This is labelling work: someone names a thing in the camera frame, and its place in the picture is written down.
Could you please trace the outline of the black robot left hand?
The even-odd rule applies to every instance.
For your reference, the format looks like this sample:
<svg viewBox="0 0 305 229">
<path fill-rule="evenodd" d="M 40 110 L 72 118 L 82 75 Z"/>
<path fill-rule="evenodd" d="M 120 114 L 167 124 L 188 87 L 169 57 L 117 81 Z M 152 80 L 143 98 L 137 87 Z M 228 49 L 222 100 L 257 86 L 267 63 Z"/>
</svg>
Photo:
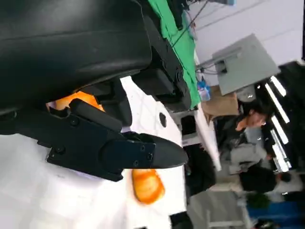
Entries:
<svg viewBox="0 0 305 229">
<path fill-rule="evenodd" d="M 3 0 L 0 132 L 37 140 L 47 161 L 111 181 L 179 167 L 178 144 L 132 131 L 121 79 L 174 111 L 191 106 L 183 68 L 138 0 Z"/>
</svg>

